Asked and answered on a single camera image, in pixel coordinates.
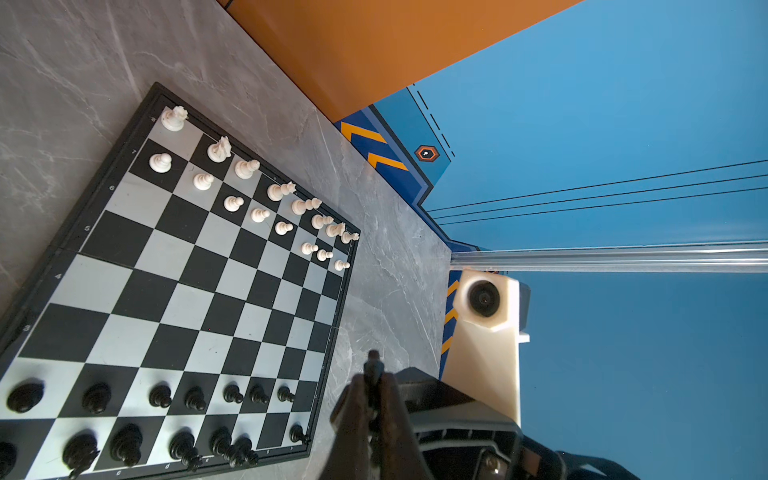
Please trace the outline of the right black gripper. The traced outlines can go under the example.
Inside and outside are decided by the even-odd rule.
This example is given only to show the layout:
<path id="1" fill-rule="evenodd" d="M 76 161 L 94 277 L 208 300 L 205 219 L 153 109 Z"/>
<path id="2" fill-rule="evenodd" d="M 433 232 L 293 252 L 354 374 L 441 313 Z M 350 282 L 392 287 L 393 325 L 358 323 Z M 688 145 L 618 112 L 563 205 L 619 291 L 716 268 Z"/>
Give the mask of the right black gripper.
<path id="1" fill-rule="evenodd" d="M 436 479 L 565 479 L 555 451 L 515 420 L 410 367 L 395 374 L 412 431 Z"/>

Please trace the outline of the black pawn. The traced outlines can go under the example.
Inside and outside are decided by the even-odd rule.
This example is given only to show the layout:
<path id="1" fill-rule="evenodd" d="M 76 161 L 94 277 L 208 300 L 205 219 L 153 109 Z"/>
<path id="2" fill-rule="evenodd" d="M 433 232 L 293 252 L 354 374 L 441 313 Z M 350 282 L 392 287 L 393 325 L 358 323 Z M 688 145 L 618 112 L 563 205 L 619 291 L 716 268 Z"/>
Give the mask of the black pawn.
<path id="1" fill-rule="evenodd" d="M 384 363 L 381 361 L 379 351 L 370 350 L 364 364 L 363 375 L 371 420 L 375 420 L 380 412 L 381 395 L 379 383 L 384 370 Z"/>

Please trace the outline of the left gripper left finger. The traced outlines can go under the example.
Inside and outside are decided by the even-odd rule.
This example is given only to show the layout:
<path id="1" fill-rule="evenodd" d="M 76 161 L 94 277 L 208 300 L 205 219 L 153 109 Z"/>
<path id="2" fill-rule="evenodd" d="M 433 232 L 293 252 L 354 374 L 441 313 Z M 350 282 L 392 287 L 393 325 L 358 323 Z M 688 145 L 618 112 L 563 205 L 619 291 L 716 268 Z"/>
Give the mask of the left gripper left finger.
<path id="1" fill-rule="evenodd" d="M 332 412 L 331 423 L 336 437 L 320 479 L 369 477 L 369 422 L 365 378 L 356 374 L 342 391 Z"/>

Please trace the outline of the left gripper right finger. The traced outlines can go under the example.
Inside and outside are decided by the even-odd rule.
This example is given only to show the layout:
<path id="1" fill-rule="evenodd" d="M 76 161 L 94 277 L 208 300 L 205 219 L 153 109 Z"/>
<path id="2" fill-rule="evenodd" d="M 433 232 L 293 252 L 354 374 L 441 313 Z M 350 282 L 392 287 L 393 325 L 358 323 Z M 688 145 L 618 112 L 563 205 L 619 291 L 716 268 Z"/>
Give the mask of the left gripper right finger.
<path id="1" fill-rule="evenodd" d="M 380 478 L 433 479 L 419 450 L 399 385 L 384 373 L 380 390 Z"/>

